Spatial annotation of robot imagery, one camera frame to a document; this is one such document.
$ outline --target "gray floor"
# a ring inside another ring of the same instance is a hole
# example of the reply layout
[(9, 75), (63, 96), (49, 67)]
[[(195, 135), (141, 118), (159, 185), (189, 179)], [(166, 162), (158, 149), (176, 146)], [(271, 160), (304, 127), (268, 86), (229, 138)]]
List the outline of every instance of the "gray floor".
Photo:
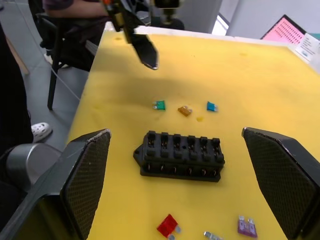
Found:
[[(4, 10), (0, 11), (0, 22), (4, 32), (30, 71), (29, 75), (22, 75), (31, 122), (49, 123), (53, 133), (45, 142), (63, 150), (79, 101), (60, 81), (57, 81), (53, 111), (48, 110), (51, 69), (44, 59), (43, 52), (38, 48), (41, 38), (31, 17), (28, 0), (9, 0), (3, 4)], [(88, 72), (67, 68), (59, 70), (58, 75), (80, 98)]]

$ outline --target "purple fuse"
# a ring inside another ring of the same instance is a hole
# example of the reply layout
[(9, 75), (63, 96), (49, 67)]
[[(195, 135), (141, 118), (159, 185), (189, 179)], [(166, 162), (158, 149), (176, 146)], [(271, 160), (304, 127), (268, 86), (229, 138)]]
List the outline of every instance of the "purple fuse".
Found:
[(257, 238), (257, 230), (254, 220), (249, 218), (248, 222), (245, 222), (244, 216), (239, 216), (238, 220), (238, 233), (246, 235), (248, 237)]

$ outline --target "black fuse box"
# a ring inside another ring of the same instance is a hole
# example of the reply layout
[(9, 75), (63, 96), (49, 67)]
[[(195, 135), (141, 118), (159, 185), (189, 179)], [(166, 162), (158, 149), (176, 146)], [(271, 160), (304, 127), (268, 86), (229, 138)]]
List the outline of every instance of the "black fuse box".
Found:
[(225, 159), (220, 139), (149, 131), (133, 153), (140, 174), (150, 177), (218, 182)]

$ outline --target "yellow table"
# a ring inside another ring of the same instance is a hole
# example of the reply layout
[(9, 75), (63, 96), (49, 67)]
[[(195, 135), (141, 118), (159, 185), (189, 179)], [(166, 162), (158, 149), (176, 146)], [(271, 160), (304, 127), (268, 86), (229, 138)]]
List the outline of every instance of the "yellow table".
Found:
[[(177, 240), (226, 240), (238, 215), (255, 220), (260, 240), (286, 239), (261, 194), (241, 137), (243, 127), (296, 138), (320, 159), (320, 78), (285, 47), (152, 35), (159, 70), (139, 63), (121, 33), (104, 35), (69, 140), (109, 128), (104, 187), (89, 240), (163, 240), (157, 226), (172, 214)], [(152, 109), (165, 100), (167, 110)], [(208, 112), (207, 101), (219, 106)], [(177, 111), (189, 106), (185, 117)], [(220, 138), (226, 164), (219, 183), (140, 175), (133, 152), (144, 135)]]

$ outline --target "red fuse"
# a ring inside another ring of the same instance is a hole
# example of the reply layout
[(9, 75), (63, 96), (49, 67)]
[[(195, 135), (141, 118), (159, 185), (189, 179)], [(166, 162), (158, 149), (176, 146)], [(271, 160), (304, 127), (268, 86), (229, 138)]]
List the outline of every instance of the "red fuse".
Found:
[(176, 231), (178, 234), (181, 233), (181, 228), (171, 214), (162, 221), (157, 230), (169, 240), (175, 240), (175, 236), (172, 235), (173, 231)]

